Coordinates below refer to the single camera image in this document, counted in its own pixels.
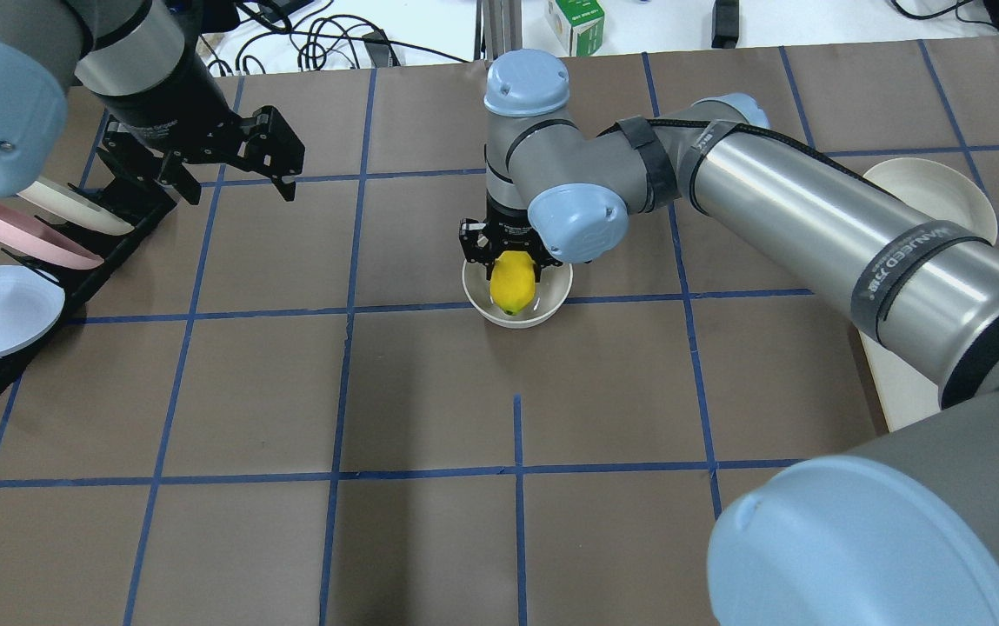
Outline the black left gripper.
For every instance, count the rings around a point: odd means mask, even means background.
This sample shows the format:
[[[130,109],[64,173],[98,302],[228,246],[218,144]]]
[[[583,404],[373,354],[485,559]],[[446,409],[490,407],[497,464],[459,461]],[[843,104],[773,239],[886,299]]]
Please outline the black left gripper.
[[[305,145],[284,115],[265,104],[241,118],[225,104],[218,108],[146,110],[107,104],[104,161],[114,171],[157,175],[157,181],[197,205],[202,186],[185,163],[225,163],[269,179],[281,198],[296,198]]]

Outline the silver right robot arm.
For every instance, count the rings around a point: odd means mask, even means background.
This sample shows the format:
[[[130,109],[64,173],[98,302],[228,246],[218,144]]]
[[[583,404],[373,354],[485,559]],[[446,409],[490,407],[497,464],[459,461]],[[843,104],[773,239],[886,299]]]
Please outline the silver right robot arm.
[[[722,625],[999,625],[999,249],[769,129],[745,94],[588,140],[538,49],[488,70],[488,214],[469,261],[582,264],[687,201],[939,389],[940,411],[739,496],[707,547]]]

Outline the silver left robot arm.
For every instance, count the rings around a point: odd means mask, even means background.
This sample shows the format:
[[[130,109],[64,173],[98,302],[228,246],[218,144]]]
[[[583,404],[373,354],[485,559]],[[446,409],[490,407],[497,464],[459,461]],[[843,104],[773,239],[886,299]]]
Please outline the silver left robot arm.
[[[186,165],[221,163],[296,194],[305,148],[279,110],[241,117],[163,1],[0,1],[0,197],[42,174],[81,84],[148,153],[145,181],[196,203]]]

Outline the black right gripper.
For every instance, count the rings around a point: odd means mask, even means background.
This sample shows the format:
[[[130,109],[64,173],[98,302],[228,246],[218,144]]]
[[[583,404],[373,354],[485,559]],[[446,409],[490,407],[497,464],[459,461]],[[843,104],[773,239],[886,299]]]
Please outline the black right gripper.
[[[484,280],[490,281],[496,260],[506,250],[530,253],[537,266],[562,266],[563,262],[551,255],[537,230],[529,223],[516,224],[502,219],[479,221],[464,218],[459,225],[459,243],[464,260],[483,269]]]

